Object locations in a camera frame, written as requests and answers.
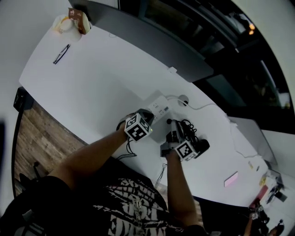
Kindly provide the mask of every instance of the white cable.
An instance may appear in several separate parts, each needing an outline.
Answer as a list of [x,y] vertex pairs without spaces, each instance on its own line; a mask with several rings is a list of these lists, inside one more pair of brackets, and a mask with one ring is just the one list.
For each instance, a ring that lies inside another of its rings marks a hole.
[[185,106],[188,106],[188,107],[190,107],[191,109],[193,109],[195,111],[198,111],[198,110],[200,110],[200,109],[202,109],[202,108],[204,108],[206,106],[211,106],[211,105],[217,106],[215,103],[209,103],[207,105],[204,105],[204,106],[201,106],[201,107],[198,107],[198,108],[194,108],[191,105],[189,105],[189,104],[185,103],[184,101],[180,100],[179,98],[168,98],[167,100],[168,101],[169,100],[178,100],[178,101],[182,102]]
[[[198,108],[194,108],[194,107],[192,107],[191,105],[189,105],[189,104],[185,103],[184,101],[180,100],[179,98],[172,97],[172,98],[167,98],[167,100],[168,100],[168,101],[169,101],[169,100],[178,100],[178,101],[182,102],[184,105],[188,106],[189,108],[191,108],[191,109],[193,109],[193,110],[195,110],[195,111],[198,111],[198,110],[200,110],[200,109],[203,109],[203,108],[206,107],[206,106],[211,106],[211,105],[217,106],[215,103],[209,103],[209,104],[207,104],[207,105],[204,105],[204,106],[201,106],[201,107],[198,107]],[[257,153],[256,155],[253,155],[253,156],[244,156],[242,153],[240,153],[239,151],[236,150],[235,141],[234,141],[234,139],[233,139],[233,137],[232,137],[231,126],[230,126],[230,136],[231,136],[232,141],[233,141],[233,144],[234,144],[234,150],[235,150],[237,153],[239,153],[241,156],[243,156],[244,158],[253,158],[253,157],[259,156],[258,153]]]

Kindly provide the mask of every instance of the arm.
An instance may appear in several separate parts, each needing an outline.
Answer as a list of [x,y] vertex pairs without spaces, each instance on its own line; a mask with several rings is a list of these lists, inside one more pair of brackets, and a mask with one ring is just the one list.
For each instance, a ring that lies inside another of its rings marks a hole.
[[248,221],[248,224],[246,226],[244,236],[250,236],[251,235],[252,222],[253,222],[252,214],[250,214],[249,221]]
[[184,226],[198,224],[194,199],[185,180],[179,156],[172,151],[166,159],[169,211]]
[[71,189],[99,170],[109,157],[127,140],[124,124],[109,136],[70,155],[49,175],[63,180]]

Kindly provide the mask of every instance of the graphic t-shirt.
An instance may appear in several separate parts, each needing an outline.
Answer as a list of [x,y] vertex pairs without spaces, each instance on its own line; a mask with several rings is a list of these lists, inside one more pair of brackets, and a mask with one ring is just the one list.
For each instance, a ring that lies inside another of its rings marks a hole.
[[19,197],[25,195],[22,204],[30,206],[48,235],[206,235],[197,225],[184,230],[149,179],[116,165],[75,192],[49,176]]

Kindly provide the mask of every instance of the wooden panel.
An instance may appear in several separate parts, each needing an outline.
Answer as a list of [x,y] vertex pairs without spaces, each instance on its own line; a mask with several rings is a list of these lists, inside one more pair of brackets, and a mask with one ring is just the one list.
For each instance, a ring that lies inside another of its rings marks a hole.
[[[22,173],[29,179],[36,178],[35,162],[39,163],[38,171],[46,175],[64,158],[85,145],[34,102],[32,109],[24,111],[19,127],[14,177],[19,180]],[[15,188],[17,196],[21,189],[17,183]]]

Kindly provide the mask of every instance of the white table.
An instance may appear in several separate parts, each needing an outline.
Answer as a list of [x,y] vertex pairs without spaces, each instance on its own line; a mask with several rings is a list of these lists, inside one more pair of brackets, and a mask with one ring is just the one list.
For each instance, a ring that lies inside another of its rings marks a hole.
[[[70,42],[49,30],[32,53],[20,83],[47,112],[87,143],[114,131],[121,117],[144,106],[144,101],[156,90],[165,96],[186,94],[193,107],[213,103],[196,86],[171,74],[166,65],[97,27],[72,43],[54,65],[53,60],[67,43]],[[210,143],[200,157],[183,162],[192,194],[225,204],[249,206],[259,193],[260,178],[267,170],[264,160],[259,156],[246,159],[235,151],[244,156],[256,154],[217,106],[194,111],[180,107],[176,100],[170,103],[175,112],[195,125],[197,135]],[[164,162],[159,156],[160,144],[150,137],[131,143],[138,157],[123,162],[157,179]],[[124,146],[114,156],[125,152]],[[238,179],[225,188],[225,179],[236,171]],[[167,184],[165,174],[161,183]]]

